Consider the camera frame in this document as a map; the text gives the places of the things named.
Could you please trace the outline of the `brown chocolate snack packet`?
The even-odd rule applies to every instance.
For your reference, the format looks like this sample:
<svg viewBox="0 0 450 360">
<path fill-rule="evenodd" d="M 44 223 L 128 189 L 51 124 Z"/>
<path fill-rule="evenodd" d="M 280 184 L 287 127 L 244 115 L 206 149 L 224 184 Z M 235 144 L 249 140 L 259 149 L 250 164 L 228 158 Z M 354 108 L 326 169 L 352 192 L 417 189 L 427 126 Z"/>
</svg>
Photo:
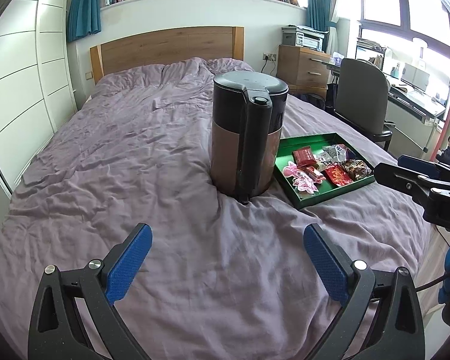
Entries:
<svg viewBox="0 0 450 360">
<path fill-rule="evenodd" d="M 353 181 L 362 180 L 372 175 L 370 167 L 359 159 L 347 160 L 341 164 L 341 167 Z"/>
</svg>

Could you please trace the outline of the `red spicy strip snack packet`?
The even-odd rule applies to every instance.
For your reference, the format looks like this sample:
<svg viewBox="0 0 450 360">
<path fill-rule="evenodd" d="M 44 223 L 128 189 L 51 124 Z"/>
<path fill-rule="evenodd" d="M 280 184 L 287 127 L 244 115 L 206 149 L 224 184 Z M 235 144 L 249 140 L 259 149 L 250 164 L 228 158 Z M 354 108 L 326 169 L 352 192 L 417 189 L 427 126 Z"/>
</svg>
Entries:
<svg viewBox="0 0 450 360">
<path fill-rule="evenodd" d="M 351 177 L 341 167 L 340 164 L 331 164 L 324 169 L 326 177 L 334 184 L 334 186 L 342 187 L 353 183 Z"/>
</svg>

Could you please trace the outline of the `silver blue cookie packet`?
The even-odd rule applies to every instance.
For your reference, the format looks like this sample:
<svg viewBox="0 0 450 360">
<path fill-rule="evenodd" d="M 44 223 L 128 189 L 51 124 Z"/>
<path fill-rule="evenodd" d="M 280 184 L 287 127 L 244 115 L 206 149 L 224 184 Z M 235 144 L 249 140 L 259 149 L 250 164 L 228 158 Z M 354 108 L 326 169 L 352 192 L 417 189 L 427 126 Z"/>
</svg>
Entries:
<svg viewBox="0 0 450 360">
<path fill-rule="evenodd" d="M 343 163 L 350 158 L 349 150 L 344 144 L 326 145 L 322 151 L 327 153 L 333 163 Z"/>
</svg>

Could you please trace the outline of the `small red hawthorn snack packet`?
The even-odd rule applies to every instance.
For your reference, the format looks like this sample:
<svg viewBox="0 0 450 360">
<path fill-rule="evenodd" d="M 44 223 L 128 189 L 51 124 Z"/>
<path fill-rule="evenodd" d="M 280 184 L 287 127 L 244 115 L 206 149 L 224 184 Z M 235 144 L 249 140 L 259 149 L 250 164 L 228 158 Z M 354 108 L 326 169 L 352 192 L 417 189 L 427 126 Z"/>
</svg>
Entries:
<svg viewBox="0 0 450 360">
<path fill-rule="evenodd" d="M 321 185 L 325 180 L 325 176 L 314 166 L 307 166 L 304 172 L 308 175 L 315 184 Z"/>
</svg>

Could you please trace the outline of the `pink My Melody snack bag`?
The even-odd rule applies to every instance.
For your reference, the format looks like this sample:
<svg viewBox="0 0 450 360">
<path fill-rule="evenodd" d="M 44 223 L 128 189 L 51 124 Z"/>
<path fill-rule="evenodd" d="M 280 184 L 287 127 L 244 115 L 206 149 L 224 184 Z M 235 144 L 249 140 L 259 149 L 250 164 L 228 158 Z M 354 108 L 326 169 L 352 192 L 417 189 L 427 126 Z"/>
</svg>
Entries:
<svg viewBox="0 0 450 360">
<path fill-rule="evenodd" d="M 282 170 L 285 178 L 292 179 L 292 186 L 299 193 L 315 194 L 318 192 L 318 188 L 315 186 L 314 180 L 312 180 L 308 174 L 299 169 L 297 165 L 291 161 Z"/>
</svg>

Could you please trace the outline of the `dark red snack packet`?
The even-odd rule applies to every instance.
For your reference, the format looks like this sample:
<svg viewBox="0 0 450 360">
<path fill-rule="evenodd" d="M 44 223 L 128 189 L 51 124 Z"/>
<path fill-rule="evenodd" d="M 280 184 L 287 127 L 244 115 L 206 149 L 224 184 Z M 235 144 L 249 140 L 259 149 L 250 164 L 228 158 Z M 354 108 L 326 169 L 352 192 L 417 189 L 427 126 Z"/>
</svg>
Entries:
<svg viewBox="0 0 450 360">
<path fill-rule="evenodd" d="M 314 167 L 317 162 L 312 153 L 311 147 L 305 146 L 300 149 L 294 150 L 292 152 L 292 156 L 295 164 L 299 168 L 312 166 Z"/>
</svg>

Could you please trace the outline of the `person in dark jacket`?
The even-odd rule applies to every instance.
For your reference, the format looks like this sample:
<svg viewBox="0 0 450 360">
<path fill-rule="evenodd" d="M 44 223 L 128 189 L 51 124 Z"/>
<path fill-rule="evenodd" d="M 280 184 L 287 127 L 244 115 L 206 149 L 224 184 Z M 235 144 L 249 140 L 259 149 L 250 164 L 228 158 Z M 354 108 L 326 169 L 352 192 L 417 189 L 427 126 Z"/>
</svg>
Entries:
<svg viewBox="0 0 450 360">
<path fill-rule="evenodd" d="M 447 147 L 444 150 L 439 150 L 437 152 L 436 160 L 439 163 L 450 166 L 450 136 L 447 139 Z"/>
</svg>

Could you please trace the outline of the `white desk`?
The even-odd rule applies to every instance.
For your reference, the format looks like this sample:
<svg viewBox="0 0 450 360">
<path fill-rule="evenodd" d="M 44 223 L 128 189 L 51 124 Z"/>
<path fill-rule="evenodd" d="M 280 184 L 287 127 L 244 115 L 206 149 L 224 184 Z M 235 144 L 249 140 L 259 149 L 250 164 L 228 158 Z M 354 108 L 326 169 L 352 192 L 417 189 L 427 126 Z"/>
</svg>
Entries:
<svg viewBox="0 0 450 360">
<path fill-rule="evenodd" d="M 389 83 L 388 100 L 421 123 L 444 116 L 446 108 L 440 102 L 392 76 L 385 78 Z"/>
</svg>

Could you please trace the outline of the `grey office chair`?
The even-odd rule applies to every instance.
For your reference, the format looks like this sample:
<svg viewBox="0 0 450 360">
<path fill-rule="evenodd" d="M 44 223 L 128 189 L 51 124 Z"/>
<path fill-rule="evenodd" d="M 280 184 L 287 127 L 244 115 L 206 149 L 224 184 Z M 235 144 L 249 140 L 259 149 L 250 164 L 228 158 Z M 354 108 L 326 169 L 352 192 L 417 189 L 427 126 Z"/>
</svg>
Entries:
<svg viewBox="0 0 450 360">
<path fill-rule="evenodd" d="M 328 86 L 325 111 L 388 150 L 394 126 L 385 119 L 388 103 L 385 74 L 367 61 L 344 58 L 337 83 Z"/>
</svg>

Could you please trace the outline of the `green tray box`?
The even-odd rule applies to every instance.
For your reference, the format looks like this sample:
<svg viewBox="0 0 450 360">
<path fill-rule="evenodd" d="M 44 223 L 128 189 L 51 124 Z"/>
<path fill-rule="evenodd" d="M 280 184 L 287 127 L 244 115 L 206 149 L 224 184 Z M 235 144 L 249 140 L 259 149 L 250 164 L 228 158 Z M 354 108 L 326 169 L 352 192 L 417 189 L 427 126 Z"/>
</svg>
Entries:
<svg viewBox="0 0 450 360">
<path fill-rule="evenodd" d="M 323 152 L 322 147 L 335 144 L 346 145 L 349 150 L 348 160 L 359 159 L 364 161 L 372 170 L 372 175 L 362 180 L 353 181 L 352 184 L 346 186 L 334 186 L 334 184 L 331 183 L 331 181 L 326 177 L 324 169 L 328 165 L 341 165 L 342 163 L 333 163 L 330 156 L 327 153 Z M 322 182 L 322 184 L 315 184 L 315 186 L 319 190 L 315 194 L 297 192 L 297 190 L 292 186 L 292 179 L 285 178 L 282 173 L 283 168 L 288 165 L 289 161 L 295 163 L 292 152 L 305 146 L 311 147 L 312 153 L 317 162 L 314 167 L 325 176 L 325 180 Z M 368 160 L 366 160 L 361 154 L 359 154 L 359 152 L 354 149 L 351 144 L 349 144 L 338 133 L 326 133 L 311 136 L 295 136 L 281 139 L 278 154 L 274 161 L 274 177 L 282 187 L 289 201 L 298 210 L 308 206 L 316 205 L 318 203 L 323 203 L 334 197 L 338 197 L 340 195 L 347 194 L 348 192 L 361 189 L 362 187 L 369 185 L 375 181 L 374 166 L 372 166 L 368 162 Z"/>
</svg>

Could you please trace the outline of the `wooden drawer nightstand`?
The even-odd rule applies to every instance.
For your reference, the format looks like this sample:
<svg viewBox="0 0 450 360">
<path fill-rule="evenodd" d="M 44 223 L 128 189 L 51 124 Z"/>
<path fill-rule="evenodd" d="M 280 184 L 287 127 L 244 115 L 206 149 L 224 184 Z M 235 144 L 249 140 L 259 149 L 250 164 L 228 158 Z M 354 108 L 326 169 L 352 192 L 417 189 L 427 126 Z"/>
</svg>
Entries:
<svg viewBox="0 0 450 360">
<path fill-rule="evenodd" d="M 276 76 L 295 94 L 317 94 L 326 97 L 331 56 L 313 49 L 280 45 Z"/>
</svg>

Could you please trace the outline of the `purple bed duvet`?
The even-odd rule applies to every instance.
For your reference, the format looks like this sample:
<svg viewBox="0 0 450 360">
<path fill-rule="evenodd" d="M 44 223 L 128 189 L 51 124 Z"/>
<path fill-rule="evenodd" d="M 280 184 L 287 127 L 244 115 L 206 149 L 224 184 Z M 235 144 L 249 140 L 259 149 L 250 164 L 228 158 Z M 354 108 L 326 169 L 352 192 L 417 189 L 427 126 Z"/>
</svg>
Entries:
<svg viewBox="0 0 450 360">
<path fill-rule="evenodd" d="M 379 184 L 295 209 L 278 184 L 241 205 L 210 176 L 213 79 L 245 71 L 191 58 L 105 76 L 34 158 L 0 230 L 0 332 L 27 352 L 49 264 L 102 258 L 138 224 L 153 246 L 118 312 L 153 359 L 301 359 L 337 303 L 302 245 L 317 223 L 373 268 L 416 274 L 432 226 Z"/>
</svg>

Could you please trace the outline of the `white printer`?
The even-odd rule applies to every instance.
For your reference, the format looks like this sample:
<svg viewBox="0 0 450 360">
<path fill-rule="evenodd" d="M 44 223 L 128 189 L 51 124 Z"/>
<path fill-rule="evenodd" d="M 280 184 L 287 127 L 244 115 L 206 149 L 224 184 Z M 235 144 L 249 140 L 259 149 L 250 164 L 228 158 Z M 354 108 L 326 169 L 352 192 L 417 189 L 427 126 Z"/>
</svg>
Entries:
<svg viewBox="0 0 450 360">
<path fill-rule="evenodd" d="M 289 25 L 282 28 L 282 44 L 291 47 L 305 47 L 321 52 L 326 32 L 307 26 Z"/>
</svg>

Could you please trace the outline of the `black and bronze trash bin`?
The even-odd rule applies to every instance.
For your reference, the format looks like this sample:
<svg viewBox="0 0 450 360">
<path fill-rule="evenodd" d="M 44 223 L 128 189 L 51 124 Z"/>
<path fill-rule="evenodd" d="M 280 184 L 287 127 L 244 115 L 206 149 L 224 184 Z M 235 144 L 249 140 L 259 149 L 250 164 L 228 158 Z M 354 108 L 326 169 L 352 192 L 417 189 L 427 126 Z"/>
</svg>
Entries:
<svg viewBox="0 0 450 360">
<path fill-rule="evenodd" d="M 260 72 L 214 77 L 210 176 L 219 192 L 246 204 L 269 187 L 289 86 Z"/>
</svg>

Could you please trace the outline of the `white sliding wardrobe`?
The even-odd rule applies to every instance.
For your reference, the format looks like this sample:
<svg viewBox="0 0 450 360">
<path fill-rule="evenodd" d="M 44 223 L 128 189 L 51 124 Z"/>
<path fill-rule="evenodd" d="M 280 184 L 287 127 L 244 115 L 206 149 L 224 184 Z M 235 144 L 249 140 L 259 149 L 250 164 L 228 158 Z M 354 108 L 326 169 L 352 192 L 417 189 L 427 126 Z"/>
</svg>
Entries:
<svg viewBox="0 0 450 360">
<path fill-rule="evenodd" d="M 11 0 L 0 16 L 0 183 L 6 194 L 77 111 L 65 5 L 66 0 Z"/>
</svg>

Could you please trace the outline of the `teal curtain left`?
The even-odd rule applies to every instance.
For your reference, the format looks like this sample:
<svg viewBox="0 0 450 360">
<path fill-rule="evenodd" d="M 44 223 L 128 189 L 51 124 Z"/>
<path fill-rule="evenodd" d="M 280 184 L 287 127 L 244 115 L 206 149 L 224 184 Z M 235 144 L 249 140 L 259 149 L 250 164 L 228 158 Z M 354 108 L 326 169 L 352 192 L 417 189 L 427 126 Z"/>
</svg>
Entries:
<svg viewBox="0 0 450 360">
<path fill-rule="evenodd" d="M 77 41 L 101 31 L 100 0 L 71 0 L 66 40 Z"/>
</svg>

